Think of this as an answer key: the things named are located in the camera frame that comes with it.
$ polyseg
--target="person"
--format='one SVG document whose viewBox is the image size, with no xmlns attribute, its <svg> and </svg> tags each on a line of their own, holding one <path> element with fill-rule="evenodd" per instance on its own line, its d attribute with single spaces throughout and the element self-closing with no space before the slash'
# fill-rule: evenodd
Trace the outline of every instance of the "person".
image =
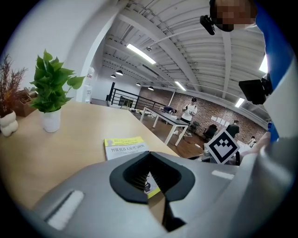
<svg viewBox="0 0 298 238">
<path fill-rule="evenodd" d="M 256 0 L 210 0 L 210 17 L 219 29 L 226 32 L 258 26 L 264 35 L 268 73 L 271 77 L 272 88 L 275 90 L 289 69 L 295 54 L 276 22 L 263 8 L 262 3 Z M 273 123 L 268 131 L 271 143 L 279 138 Z"/>
<path fill-rule="evenodd" d="M 166 113 L 170 113 L 170 112 L 176 113 L 176 112 L 177 112 L 177 110 L 175 110 L 175 109 L 174 109 L 173 107 L 171 107 L 171 106 L 165 106 L 165 107 L 163 108 L 163 111 L 166 112 Z"/>
<path fill-rule="evenodd" d="M 235 138 L 236 134 L 240 132 L 238 123 L 238 120 L 234 120 L 234 123 L 232 125 L 228 125 L 227 127 L 227 132 L 231 135 L 232 138 Z"/>
<path fill-rule="evenodd" d="M 196 98 L 192 98 L 191 103 L 187 104 L 182 109 L 182 111 L 184 113 L 183 113 L 182 117 L 180 118 L 180 120 L 190 124 L 192 117 L 195 116 L 197 113 Z M 176 130 L 174 132 L 174 135 L 178 135 L 178 130 Z"/>
<path fill-rule="evenodd" d="M 256 138 L 254 136 L 251 137 L 250 141 L 248 142 L 248 146 L 252 148 L 256 143 Z"/>
</svg>

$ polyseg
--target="black railing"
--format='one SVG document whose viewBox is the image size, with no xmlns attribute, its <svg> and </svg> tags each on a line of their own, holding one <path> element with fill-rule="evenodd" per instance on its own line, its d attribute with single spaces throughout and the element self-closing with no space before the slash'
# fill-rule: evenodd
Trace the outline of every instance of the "black railing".
<svg viewBox="0 0 298 238">
<path fill-rule="evenodd" d="M 111 102 L 112 105 L 118 105 L 118 106 L 128 106 L 130 108 L 134 109 L 144 109 L 145 106 L 147 107 L 153 107 L 156 109 L 160 109 L 161 107 L 164 107 L 166 105 L 144 98 L 142 96 L 129 93 L 127 91 L 117 89 L 117 88 L 111 88 L 110 95 L 107 95 L 107 99 Z"/>
</svg>

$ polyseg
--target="white ceiling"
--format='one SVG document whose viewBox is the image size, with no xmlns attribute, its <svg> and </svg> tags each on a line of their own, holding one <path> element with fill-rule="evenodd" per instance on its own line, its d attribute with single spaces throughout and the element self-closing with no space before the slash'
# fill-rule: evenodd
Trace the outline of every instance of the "white ceiling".
<svg viewBox="0 0 298 238">
<path fill-rule="evenodd" d="M 211 36 L 200 24 L 209 15 L 209 0 L 131 0 L 106 36 L 104 63 L 122 66 L 143 85 L 177 88 L 180 81 L 188 92 L 214 96 L 228 106 L 244 97 L 239 81 L 261 79 L 264 38 L 257 28 L 225 33 L 216 28 Z M 179 32 L 178 36 L 154 42 Z M 155 65 L 127 49 L 132 44 L 149 55 Z M 244 103 L 243 111 L 265 121 L 263 106 Z"/>
</svg>

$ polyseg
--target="white table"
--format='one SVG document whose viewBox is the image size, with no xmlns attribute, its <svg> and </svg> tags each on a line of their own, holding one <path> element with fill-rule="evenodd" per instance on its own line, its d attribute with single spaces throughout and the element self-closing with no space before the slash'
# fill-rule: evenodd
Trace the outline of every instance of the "white table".
<svg viewBox="0 0 298 238">
<path fill-rule="evenodd" d="M 162 110 L 158 110 L 158 109 L 155 109 L 155 108 L 152 108 L 152 107 L 146 107 L 146 106 L 144 107 L 144 110 L 142 112 L 142 116 L 141 116 L 140 122 L 143 122 L 143 118 L 144 118 L 144 115 L 145 115 L 145 112 L 146 111 L 150 111 L 150 112 L 152 112 L 154 114 L 157 114 L 156 120 L 155 120 L 155 122 L 153 124 L 153 128 L 155 128 L 155 126 L 157 124 L 157 121 L 158 121 L 158 118 L 162 118 L 165 121 L 167 121 L 167 122 L 169 122 L 170 124 L 173 125 L 171 131 L 169 132 L 168 137 L 166 138 L 166 140 L 164 142 L 166 145 L 168 144 L 169 140 L 171 139 L 171 137 L 172 137 L 174 131 L 176 130 L 176 128 L 177 127 L 184 127 L 183 132 L 179 135 L 179 138 L 178 138 L 178 140 L 177 140 L 177 142 L 175 144 L 175 146 L 177 146 L 179 144 L 179 142 L 181 141 L 182 136 L 185 134 L 186 129 L 189 126 L 189 124 L 186 123 L 186 122 L 184 122 L 184 121 L 177 120 L 177 119 L 171 117 L 171 115 L 167 114 L 166 112 L 163 112 Z"/>
</svg>

